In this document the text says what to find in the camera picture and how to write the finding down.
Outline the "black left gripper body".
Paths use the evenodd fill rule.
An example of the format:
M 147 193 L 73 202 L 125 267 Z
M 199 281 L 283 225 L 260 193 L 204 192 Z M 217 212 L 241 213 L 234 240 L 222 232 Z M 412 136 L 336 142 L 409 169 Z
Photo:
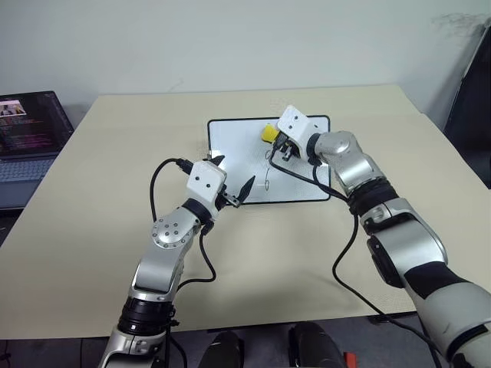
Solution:
M 222 210 L 226 206 L 232 206 L 235 208 L 238 208 L 240 206 L 240 201 L 237 197 L 234 195 L 230 195 L 227 192 L 227 186 L 226 184 L 222 185 L 222 188 L 217 194 L 216 201 L 215 201 L 215 207 L 217 210 Z

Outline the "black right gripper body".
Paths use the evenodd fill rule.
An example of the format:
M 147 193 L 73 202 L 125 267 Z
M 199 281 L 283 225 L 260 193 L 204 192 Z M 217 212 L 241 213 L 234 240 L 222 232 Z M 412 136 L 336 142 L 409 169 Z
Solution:
M 298 146 L 287 136 L 282 136 L 281 154 L 282 154 L 283 161 L 289 161 L 292 157 L 297 157 L 297 158 L 301 157 Z

